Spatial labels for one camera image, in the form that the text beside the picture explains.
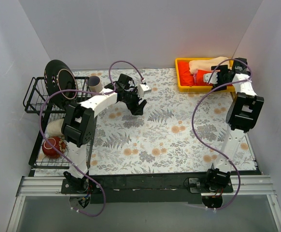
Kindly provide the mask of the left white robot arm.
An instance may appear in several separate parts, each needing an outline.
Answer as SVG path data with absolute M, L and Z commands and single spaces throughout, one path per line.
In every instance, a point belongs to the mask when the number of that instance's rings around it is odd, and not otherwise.
M 64 177 L 76 192 L 84 193 L 89 187 L 84 176 L 88 172 L 87 144 L 94 138 L 98 114 L 113 104 L 123 102 L 132 115 L 143 115 L 147 103 L 143 97 L 152 89 L 146 83 L 137 86 L 133 83 L 130 76 L 121 74 L 117 81 L 107 84 L 97 95 L 80 103 L 72 102 L 66 107 L 61 132 L 67 142 L 71 167 L 64 172 Z

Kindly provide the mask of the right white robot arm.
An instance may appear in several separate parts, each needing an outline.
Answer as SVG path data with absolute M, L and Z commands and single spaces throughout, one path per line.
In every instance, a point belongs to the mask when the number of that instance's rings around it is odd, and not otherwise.
M 223 190 L 228 186 L 235 157 L 242 139 L 256 125 L 264 98 L 256 94 L 252 87 L 251 71 L 247 59 L 236 58 L 232 68 L 227 65 L 212 66 L 213 74 L 206 74 L 204 81 L 212 84 L 215 91 L 227 89 L 226 83 L 234 87 L 235 96 L 226 115 L 226 134 L 221 147 L 222 154 L 213 161 L 204 180 L 210 192 Z

